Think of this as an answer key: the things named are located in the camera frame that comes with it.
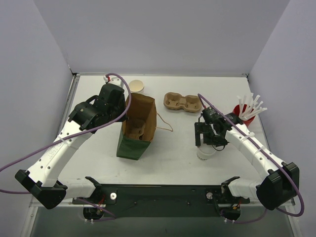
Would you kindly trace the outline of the white paper coffee cup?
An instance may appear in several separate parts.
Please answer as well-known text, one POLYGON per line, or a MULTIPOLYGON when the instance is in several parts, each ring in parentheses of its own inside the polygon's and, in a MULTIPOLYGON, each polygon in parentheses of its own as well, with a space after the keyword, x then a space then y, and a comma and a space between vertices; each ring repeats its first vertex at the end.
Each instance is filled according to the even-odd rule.
POLYGON ((206 146, 206 147, 200 146, 197 148, 197 157, 200 160, 208 160, 215 153, 216 153, 216 150, 212 146, 206 146))

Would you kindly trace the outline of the brown green paper bag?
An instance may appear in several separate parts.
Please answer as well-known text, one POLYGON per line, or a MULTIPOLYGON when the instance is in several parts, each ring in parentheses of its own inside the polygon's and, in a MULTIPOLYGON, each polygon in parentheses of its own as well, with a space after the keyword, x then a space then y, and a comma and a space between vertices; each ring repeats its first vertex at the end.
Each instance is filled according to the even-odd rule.
POLYGON ((122 122, 118 139, 117 157, 138 160, 151 144, 157 129, 156 101, 143 94, 132 93, 127 120, 122 122))

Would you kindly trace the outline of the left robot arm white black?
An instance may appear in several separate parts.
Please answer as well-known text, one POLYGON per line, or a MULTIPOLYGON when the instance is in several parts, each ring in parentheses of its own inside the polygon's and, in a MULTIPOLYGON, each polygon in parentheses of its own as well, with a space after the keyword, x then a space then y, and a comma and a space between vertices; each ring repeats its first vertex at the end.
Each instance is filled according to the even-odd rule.
POLYGON ((112 83, 103 85, 98 95, 77 104, 69 114, 68 121, 57 137, 61 143, 47 149, 27 170, 19 170, 15 175, 16 180, 47 209, 55 208, 68 198, 98 202, 101 190, 92 178, 60 180, 58 177, 79 147, 92 136, 90 130, 116 118, 123 121, 124 110, 124 89, 112 83), (87 134, 72 137, 85 130, 87 134))

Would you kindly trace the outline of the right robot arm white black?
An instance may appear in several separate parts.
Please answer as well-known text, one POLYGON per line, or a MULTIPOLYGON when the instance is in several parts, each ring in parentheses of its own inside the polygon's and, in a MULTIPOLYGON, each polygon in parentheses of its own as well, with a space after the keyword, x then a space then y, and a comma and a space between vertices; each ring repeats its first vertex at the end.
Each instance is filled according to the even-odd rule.
POLYGON ((233 198, 257 199, 268 210, 274 210, 297 196, 299 168, 272 154, 256 139, 247 126, 234 113, 224 117, 215 109, 202 110, 203 121, 195 123, 195 143, 213 147, 235 146, 258 172, 261 180, 246 180, 235 176, 221 184, 222 195, 233 198))

